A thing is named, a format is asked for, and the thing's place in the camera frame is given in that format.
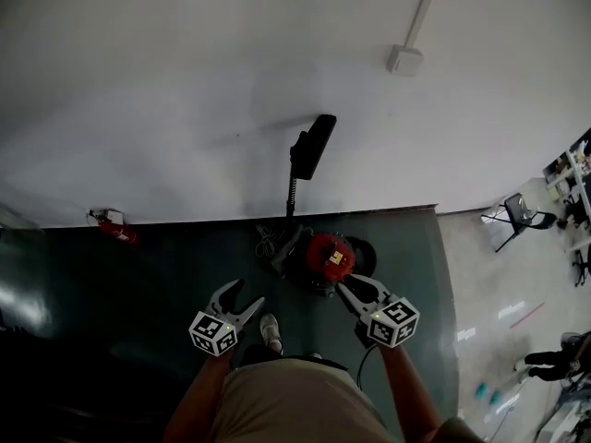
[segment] person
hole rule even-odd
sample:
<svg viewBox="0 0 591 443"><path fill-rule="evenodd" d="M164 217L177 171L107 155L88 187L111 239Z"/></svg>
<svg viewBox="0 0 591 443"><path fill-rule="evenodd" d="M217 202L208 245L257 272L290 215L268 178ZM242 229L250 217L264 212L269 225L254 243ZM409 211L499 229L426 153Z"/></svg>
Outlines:
<svg viewBox="0 0 591 443"><path fill-rule="evenodd" d="M560 351L528 354L517 362L515 371L524 372L525 378L539 377L551 382L591 370L591 331L583 335L569 335L566 340L562 340Z"/></svg>
<svg viewBox="0 0 591 443"><path fill-rule="evenodd" d="M164 443L393 441L342 366L319 354L283 357L271 314L262 317L260 333L265 346L248 347L228 376L232 350L207 358L165 428ZM441 422L401 346L380 352L406 442L481 442L460 419Z"/></svg>

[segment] black chair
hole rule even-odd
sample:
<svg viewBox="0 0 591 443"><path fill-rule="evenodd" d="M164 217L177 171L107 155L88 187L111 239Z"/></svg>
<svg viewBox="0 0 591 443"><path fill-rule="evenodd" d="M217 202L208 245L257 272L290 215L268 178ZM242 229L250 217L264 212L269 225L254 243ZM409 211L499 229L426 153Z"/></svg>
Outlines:
<svg viewBox="0 0 591 443"><path fill-rule="evenodd" d="M501 251L501 249L509 243L513 238L519 236L525 228L533 228L534 230L547 230L554 226L558 219L554 213L547 211L532 211L525 205L524 196L521 194L515 194L507 198L499 207L502 210L498 210L494 216L481 215L480 218L487 218L497 222L510 223L513 227L513 234L498 248L495 253ZM504 220L501 215L507 213L509 220Z"/></svg>
<svg viewBox="0 0 591 443"><path fill-rule="evenodd" d="M591 247L587 248L587 261L585 262L580 249L577 249L574 253L575 262L573 263L573 266L576 266L579 270L579 277L574 283L574 287L585 285L585 281L588 277L587 272L591 270L589 269L589 254L591 254Z"/></svg>

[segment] tiled floor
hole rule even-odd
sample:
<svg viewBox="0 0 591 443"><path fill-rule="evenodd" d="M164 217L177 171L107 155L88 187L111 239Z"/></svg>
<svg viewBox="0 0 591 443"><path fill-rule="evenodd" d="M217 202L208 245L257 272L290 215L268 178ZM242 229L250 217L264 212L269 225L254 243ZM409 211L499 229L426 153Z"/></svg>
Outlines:
<svg viewBox="0 0 591 443"><path fill-rule="evenodd" d="M529 208L559 213L543 179L532 179L519 191ZM480 436L491 438L506 412L500 405L519 394L495 441L533 441L561 384L536 378L519 389L513 363L528 352L559 349L564 331L591 329L591 280L574 288L573 255L564 253L576 233L526 230L495 254L478 212L440 216L440 228L463 338L455 343L458 412ZM482 382L488 391L477 399ZM495 389L500 400L489 405Z"/></svg>

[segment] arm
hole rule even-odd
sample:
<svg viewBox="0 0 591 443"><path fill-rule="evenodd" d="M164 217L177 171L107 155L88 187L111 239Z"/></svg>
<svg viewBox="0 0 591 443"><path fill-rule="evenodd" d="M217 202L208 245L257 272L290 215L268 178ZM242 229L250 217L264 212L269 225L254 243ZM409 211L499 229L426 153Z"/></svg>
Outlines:
<svg viewBox="0 0 591 443"><path fill-rule="evenodd" d="M428 443L441 426L441 419L427 389L402 346L380 346L398 421L406 443Z"/></svg>
<svg viewBox="0 0 591 443"><path fill-rule="evenodd" d="M233 350L230 350L220 357L207 358L168 422L164 430L163 443L193 443L206 440L232 354Z"/></svg>

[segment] red fire extinguisher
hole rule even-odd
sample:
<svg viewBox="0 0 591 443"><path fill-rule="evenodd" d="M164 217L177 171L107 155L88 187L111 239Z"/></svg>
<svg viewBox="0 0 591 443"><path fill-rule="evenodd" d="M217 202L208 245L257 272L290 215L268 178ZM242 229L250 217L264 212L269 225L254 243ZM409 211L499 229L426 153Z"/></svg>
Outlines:
<svg viewBox="0 0 591 443"><path fill-rule="evenodd" d="M139 245L138 234L123 222L123 213L117 210L91 210L89 215L96 219L99 228L119 241Z"/></svg>

